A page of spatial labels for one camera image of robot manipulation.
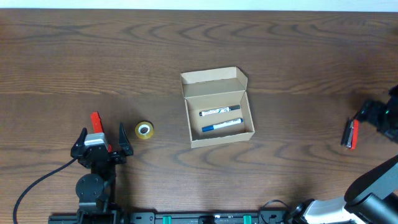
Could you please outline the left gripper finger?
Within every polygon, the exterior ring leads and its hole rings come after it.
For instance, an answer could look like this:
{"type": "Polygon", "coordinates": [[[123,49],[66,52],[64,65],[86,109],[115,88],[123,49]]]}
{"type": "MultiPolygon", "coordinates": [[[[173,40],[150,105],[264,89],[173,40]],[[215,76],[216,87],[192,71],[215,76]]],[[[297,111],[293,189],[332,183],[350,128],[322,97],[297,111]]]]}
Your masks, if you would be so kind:
{"type": "Polygon", "coordinates": [[[129,142],[124,125],[120,123],[119,125],[119,141],[118,144],[124,153],[125,156],[132,156],[134,154],[133,148],[131,146],[131,143],[129,142]]]}
{"type": "Polygon", "coordinates": [[[87,129],[83,128],[78,139],[73,145],[73,150],[74,151],[79,151],[80,148],[82,148],[85,145],[85,138],[87,136],[87,129]]]}

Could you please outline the yellow tape roll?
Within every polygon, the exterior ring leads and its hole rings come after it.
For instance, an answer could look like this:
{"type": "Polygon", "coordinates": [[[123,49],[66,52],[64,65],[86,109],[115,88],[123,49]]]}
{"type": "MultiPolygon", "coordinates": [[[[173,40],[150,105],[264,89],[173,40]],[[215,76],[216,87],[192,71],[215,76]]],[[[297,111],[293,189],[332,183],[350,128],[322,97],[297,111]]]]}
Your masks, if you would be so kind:
{"type": "Polygon", "coordinates": [[[154,127],[148,121],[142,121],[135,127],[136,136],[139,139],[150,139],[154,135],[154,127]]]}

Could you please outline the red black stapler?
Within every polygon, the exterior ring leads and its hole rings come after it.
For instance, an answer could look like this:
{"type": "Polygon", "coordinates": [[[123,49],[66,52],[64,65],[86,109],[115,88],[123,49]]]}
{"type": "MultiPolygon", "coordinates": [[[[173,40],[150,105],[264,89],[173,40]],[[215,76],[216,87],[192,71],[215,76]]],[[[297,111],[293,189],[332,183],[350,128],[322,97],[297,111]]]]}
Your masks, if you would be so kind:
{"type": "Polygon", "coordinates": [[[349,119],[341,138],[341,145],[347,149],[354,150],[358,142],[359,121],[357,119],[349,119]]]}

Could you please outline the black whiteboard marker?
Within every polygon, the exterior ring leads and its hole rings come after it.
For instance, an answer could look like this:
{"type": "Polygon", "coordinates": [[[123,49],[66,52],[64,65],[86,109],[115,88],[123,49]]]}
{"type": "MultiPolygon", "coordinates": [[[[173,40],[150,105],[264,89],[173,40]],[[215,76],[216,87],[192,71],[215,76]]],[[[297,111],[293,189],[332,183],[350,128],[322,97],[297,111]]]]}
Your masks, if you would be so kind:
{"type": "Polygon", "coordinates": [[[232,105],[232,106],[225,106],[222,108],[215,108],[211,110],[204,110],[199,112],[199,116],[208,116],[212,114],[226,113],[233,110],[239,110],[240,108],[241,108],[240,105],[232,105]]]}

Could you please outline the blue whiteboard marker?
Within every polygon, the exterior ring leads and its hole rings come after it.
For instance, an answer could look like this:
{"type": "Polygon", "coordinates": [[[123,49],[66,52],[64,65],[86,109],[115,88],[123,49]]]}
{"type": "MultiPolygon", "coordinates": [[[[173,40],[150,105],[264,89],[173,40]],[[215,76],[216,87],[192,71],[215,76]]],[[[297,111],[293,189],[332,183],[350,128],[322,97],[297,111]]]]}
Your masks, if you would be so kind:
{"type": "Polygon", "coordinates": [[[241,124],[242,122],[243,122],[242,118],[236,118],[236,119],[232,119],[232,120],[229,120],[229,121],[224,121],[222,123],[212,124],[212,125],[209,125],[209,126],[202,127],[201,130],[202,130],[203,133],[205,133],[205,132],[208,132],[208,131],[213,131],[213,130],[216,130],[216,129],[226,128],[226,127],[229,127],[229,126],[234,126],[234,125],[237,125],[237,124],[241,124]]]}

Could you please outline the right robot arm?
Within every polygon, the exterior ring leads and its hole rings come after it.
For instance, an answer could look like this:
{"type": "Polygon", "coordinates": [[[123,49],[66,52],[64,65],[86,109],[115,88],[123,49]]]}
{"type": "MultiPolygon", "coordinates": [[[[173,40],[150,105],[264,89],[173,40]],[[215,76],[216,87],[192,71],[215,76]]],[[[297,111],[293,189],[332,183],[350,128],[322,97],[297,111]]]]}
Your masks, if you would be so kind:
{"type": "MultiPolygon", "coordinates": [[[[383,103],[366,100],[347,120],[341,145],[353,150],[359,124],[369,123],[383,136],[397,142],[397,87],[389,90],[383,103]]],[[[289,223],[397,223],[397,156],[358,177],[343,197],[307,200],[287,216],[289,223]]]]}

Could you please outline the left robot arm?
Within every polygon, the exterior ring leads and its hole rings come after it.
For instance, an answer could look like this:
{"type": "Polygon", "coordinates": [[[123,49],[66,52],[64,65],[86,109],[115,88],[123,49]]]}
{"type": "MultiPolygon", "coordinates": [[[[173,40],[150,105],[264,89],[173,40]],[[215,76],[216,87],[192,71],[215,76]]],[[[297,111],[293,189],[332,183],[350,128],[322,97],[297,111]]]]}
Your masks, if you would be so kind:
{"type": "Polygon", "coordinates": [[[116,166],[127,162],[133,155],[124,126],[119,126],[118,151],[110,151],[105,133],[88,134],[83,128],[71,148],[71,157],[83,167],[90,169],[76,184],[79,209],[83,213],[106,213],[114,202],[116,166]]]}

